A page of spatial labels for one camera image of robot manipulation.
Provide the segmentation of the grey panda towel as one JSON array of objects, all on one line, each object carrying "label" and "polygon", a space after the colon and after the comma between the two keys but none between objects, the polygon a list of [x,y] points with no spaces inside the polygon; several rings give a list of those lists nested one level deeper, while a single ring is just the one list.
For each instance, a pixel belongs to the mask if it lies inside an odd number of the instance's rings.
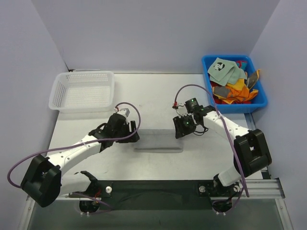
[{"label": "grey panda towel", "polygon": [[181,153],[183,142],[175,138],[174,129],[140,129],[140,139],[134,143],[135,152]]}]

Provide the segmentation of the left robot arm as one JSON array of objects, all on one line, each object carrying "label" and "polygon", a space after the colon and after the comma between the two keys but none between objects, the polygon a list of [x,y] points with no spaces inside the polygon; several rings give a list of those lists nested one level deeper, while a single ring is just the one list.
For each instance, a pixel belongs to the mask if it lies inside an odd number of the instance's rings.
[{"label": "left robot arm", "polygon": [[111,115],[107,123],[91,130],[79,142],[68,148],[58,148],[47,157],[35,156],[21,182],[25,191],[41,207],[52,204],[58,196],[75,192],[94,195],[99,191],[98,179],[88,171],[75,173],[64,179],[64,174],[83,160],[96,155],[113,143],[134,143],[140,137],[137,133],[140,123],[127,121],[125,112]]}]

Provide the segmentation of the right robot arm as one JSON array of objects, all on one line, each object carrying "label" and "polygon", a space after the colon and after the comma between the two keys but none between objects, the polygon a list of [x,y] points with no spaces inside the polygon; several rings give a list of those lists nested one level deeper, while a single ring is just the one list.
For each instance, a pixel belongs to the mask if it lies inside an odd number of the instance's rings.
[{"label": "right robot arm", "polygon": [[230,142],[233,163],[215,176],[213,181],[216,186],[225,188],[241,180],[243,188],[247,189],[245,178],[272,163],[266,138],[261,130],[242,127],[212,108],[208,111],[201,109],[186,116],[176,116],[173,122],[176,139],[187,136],[193,133],[197,126],[202,126],[215,131]]}]

